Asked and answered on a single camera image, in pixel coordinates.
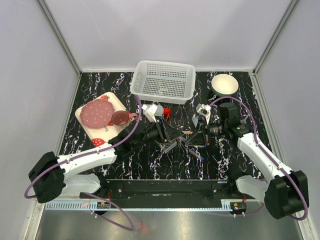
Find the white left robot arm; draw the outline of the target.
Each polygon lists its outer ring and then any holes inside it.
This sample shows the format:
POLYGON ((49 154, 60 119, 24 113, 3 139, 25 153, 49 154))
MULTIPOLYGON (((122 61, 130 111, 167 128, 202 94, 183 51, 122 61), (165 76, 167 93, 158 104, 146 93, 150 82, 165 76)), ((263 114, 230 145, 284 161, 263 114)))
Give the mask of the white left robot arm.
POLYGON ((24 193, 26 199, 34 198, 40 204, 48 203, 61 195, 84 192, 103 198, 108 193, 106 183, 94 177, 92 180, 80 174, 129 156, 135 150, 151 142, 169 143, 183 135, 181 130, 170 126, 165 120, 151 122, 142 128, 134 121, 108 142, 79 153, 56 156, 45 153, 30 170, 30 185, 24 193))

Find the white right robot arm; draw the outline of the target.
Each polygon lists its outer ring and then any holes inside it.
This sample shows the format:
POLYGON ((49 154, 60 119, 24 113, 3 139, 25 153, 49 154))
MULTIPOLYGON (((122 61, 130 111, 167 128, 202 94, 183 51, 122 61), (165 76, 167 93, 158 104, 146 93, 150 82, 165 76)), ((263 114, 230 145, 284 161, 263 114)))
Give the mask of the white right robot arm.
POLYGON ((201 116, 186 145, 209 146, 212 137, 224 136, 228 141, 245 153, 264 176, 264 180, 238 172, 229 177, 228 195, 239 198, 250 196, 264 204, 269 214, 275 219, 292 217, 303 211, 303 216, 296 220, 304 220, 308 215, 309 192, 308 178, 301 171, 293 171, 281 162, 259 139, 255 122, 241 116, 240 110, 233 102, 225 102, 218 106, 220 119, 218 123, 210 123, 211 107, 198 104, 196 112, 201 116))

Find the clear acrylic tube rack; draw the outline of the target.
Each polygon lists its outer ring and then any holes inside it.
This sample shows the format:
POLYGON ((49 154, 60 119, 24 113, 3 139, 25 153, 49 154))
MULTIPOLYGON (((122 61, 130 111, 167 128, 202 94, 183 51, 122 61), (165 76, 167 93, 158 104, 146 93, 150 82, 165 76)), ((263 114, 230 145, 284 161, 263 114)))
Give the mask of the clear acrylic tube rack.
POLYGON ((174 147, 177 146, 177 141, 176 140, 172 140, 172 141, 168 141, 165 143, 160 143, 158 141, 155 141, 155 143, 159 146, 159 148, 161 149, 162 152, 164 152, 165 154, 167 154, 168 152, 170 152, 174 147))

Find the wooden stick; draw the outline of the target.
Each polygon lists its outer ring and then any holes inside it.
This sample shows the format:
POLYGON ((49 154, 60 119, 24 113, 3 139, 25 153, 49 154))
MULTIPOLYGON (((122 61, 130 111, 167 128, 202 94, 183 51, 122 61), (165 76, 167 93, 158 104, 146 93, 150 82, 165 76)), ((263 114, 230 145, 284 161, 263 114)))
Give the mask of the wooden stick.
POLYGON ((191 135, 191 134, 193 134, 193 131, 182 131, 183 132, 183 134, 185 134, 185 135, 191 135))

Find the clear plastic pipettes bundle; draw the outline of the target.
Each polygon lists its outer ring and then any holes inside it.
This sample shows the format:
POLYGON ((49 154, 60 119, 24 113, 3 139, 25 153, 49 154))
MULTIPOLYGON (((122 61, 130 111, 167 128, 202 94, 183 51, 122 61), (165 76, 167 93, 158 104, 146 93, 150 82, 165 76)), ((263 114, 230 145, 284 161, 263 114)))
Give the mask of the clear plastic pipettes bundle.
POLYGON ((193 115, 191 120, 192 120, 192 122, 194 124, 194 127, 196 128, 198 123, 199 123, 199 116, 198 115, 193 115))

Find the white wash bottle red cap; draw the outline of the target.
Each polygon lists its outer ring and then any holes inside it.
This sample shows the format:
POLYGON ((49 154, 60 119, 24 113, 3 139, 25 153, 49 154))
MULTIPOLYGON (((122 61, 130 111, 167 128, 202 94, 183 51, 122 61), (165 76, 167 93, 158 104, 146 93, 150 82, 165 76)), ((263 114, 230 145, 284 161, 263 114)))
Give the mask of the white wash bottle red cap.
POLYGON ((156 105, 156 107, 157 107, 157 109, 156 109, 156 111, 154 113, 154 115, 156 117, 162 117, 162 116, 165 116, 166 118, 170 117, 170 114, 171 114, 171 109, 170 108, 163 107, 160 104, 156 105))

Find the cream and green bowl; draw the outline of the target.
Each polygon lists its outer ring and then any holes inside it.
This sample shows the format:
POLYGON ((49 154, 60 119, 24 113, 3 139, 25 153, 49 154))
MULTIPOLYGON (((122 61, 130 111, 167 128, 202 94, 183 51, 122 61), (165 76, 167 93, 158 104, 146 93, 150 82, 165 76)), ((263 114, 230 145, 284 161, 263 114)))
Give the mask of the cream and green bowl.
POLYGON ((218 97, 232 96, 239 89, 238 81, 229 74, 217 74, 211 80, 211 89, 218 97))

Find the translucent pink mug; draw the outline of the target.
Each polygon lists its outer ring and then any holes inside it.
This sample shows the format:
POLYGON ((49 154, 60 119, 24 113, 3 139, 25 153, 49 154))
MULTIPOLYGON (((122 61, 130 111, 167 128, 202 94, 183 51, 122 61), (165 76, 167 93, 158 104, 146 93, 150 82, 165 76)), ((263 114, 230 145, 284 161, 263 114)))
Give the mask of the translucent pink mug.
POLYGON ((119 110, 112 115, 111 121, 116 126, 124 126, 136 120, 137 118, 138 115, 136 113, 130 113, 128 111, 119 110))

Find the white perforated plastic basket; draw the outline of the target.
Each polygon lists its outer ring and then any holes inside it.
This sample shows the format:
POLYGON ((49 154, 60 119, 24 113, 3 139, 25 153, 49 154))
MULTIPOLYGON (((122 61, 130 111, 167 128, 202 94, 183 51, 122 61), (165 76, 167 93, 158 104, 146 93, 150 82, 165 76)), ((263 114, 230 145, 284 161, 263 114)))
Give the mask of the white perforated plastic basket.
POLYGON ((142 60, 133 73, 130 92, 143 101, 184 105, 193 98, 195 83, 193 65, 142 60))

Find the strawberry print white tray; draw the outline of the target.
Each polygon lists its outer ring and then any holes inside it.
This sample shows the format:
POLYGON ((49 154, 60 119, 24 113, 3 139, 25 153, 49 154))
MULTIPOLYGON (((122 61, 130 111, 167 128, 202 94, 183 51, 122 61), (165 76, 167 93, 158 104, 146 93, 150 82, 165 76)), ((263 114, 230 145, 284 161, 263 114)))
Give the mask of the strawberry print white tray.
MULTIPOLYGON (((105 92, 93 100, 96 100, 96 99, 108 100, 109 102, 111 102, 113 104, 115 112, 127 110, 126 107, 123 105, 123 103, 112 92, 105 92)), ((100 129, 88 128, 85 125, 83 125, 80 121, 80 112, 83 106, 79 107, 75 111, 75 117, 77 118, 80 125, 82 126, 82 128, 84 129, 84 131, 86 132, 86 134, 88 135, 88 137, 90 138, 91 142, 95 147, 98 147, 104 143, 107 143, 110 139, 118 135, 118 133, 120 132, 120 129, 114 126, 112 121, 107 126, 100 129)))

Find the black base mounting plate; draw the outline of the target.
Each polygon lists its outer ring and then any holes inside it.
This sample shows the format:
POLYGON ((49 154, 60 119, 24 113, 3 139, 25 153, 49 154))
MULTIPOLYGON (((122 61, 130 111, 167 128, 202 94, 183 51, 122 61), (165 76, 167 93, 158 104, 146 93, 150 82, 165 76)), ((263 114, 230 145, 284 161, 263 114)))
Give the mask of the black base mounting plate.
POLYGON ((222 200, 245 196, 228 180, 104 180, 94 195, 123 209, 220 208, 222 200))

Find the pink polka dot plate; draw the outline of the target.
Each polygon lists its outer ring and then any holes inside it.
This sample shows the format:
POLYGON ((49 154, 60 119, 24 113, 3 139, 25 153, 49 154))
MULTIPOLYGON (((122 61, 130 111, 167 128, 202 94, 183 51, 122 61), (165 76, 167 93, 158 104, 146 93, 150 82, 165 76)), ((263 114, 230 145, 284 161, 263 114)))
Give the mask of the pink polka dot plate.
POLYGON ((80 122, 90 129, 101 129, 112 121, 113 104, 105 99, 95 99, 85 104, 79 114, 80 122))

